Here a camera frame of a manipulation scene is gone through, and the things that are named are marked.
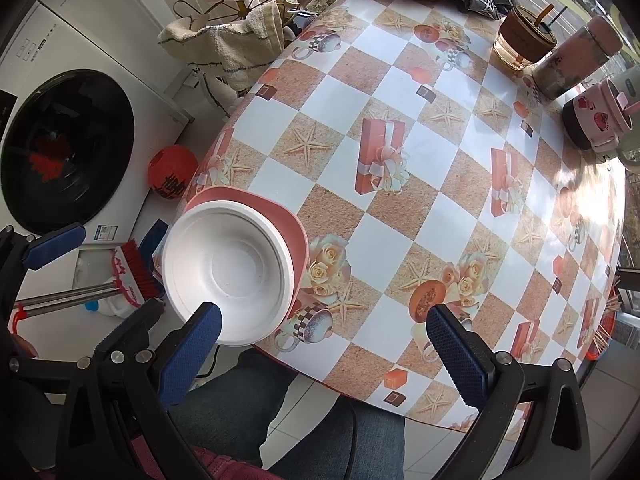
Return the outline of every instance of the black round glass door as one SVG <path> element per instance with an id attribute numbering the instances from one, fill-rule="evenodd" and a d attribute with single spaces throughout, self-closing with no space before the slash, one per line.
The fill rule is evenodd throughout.
<path id="1" fill-rule="evenodd" d="M 95 70 L 50 79 L 6 133 L 0 184 L 9 211 L 36 234 L 89 221 L 120 184 L 133 139 L 133 110 L 113 79 Z"/>

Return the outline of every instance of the pink thermos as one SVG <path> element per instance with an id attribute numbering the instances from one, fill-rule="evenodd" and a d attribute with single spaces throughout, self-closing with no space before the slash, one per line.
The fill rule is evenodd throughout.
<path id="1" fill-rule="evenodd" d="M 534 69 L 533 80 L 546 97 L 557 99 L 621 48 L 616 30 L 602 16 L 595 16 Z"/>

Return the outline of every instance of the metal screw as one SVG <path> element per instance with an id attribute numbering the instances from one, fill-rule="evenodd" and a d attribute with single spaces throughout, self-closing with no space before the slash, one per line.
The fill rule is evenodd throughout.
<path id="1" fill-rule="evenodd" d="M 111 360 L 119 365 L 124 362 L 124 354 L 120 350 L 114 350 L 111 352 Z"/>
<path id="2" fill-rule="evenodd" d="M 510 365 L 513 362 L 513 357 L 508 352 L 498 352 L 495 355 L 495 360 L 501 365 Z"/>
<path id="3" fill-rule="evenodd" d="M 571 363 L 564 358 L 558 359 L 558 368 L 560 368 L 563 372 L 568 372 L 571 370 Z"/>
<path id="4" fill-rule="evenodd" d="M 136 361 L 139 363 L 148 363 L 153 357 L 151 350 L 141 350 L 136 354 Z"/>
<path id="5" fill-rule="evenodd" d="M 91 364 L 91 358 L 89 357 L 81 357 L 78 359 L 78 362 L 76 363 L 76 366 L 80 369 L 80 370 L 86 370 L 89 365 Z"/>

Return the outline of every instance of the checkered tablecloth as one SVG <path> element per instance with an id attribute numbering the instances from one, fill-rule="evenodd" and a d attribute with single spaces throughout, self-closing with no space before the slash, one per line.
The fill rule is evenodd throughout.
<path id="1" fill-rule="evenodd" d="M 420 305 L 444 294 L 495 351 L 577 368 L 620 250 L 622 166 L 577 150 L 567 97 L 540 102 L 494 57 L 498 24 L 447 2 L 338 0 L 244 99 L 228 148 L 212 148 L 181 205 L 231 184 L 296 213 L 311 245 L 301 306 L 328 309 L 333 327 L 313 343 L 289 336 L 287 351 L 274 335 L 258 346 L 339 392 L 457 430 L 476 410 L 420 334 Z M 377 159 L 359 160 L 380 124 Z"/>

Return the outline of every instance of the jeans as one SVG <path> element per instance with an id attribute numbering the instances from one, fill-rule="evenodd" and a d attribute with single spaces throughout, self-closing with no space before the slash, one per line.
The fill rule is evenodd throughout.
<path id="1" fill-rule="evenodd" d="M 252 348 L 240 354 L 234 368 L 188 393 L 170 415 L 192 446 L 262 466 L 260 445 L 296 375 Z M 285 480 L 341 480 L 353 432 L 349 403 L 358 428 L 350 478 L 402 480 L 404 417 L 342 396 L 269 471 Z"/>

